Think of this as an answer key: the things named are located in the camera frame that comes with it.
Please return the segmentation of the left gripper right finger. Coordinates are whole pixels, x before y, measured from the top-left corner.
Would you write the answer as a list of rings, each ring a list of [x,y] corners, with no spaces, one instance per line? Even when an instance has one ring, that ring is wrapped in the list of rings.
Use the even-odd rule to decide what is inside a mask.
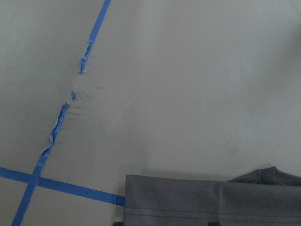
[[[208,222],[208,226],[220,226],[219,222]]]

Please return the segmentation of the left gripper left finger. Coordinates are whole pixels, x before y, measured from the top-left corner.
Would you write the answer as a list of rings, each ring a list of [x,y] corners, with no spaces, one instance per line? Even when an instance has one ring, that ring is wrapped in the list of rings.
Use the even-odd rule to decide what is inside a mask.
[[[112,226],[124,226],[123,222],[114,222]]]

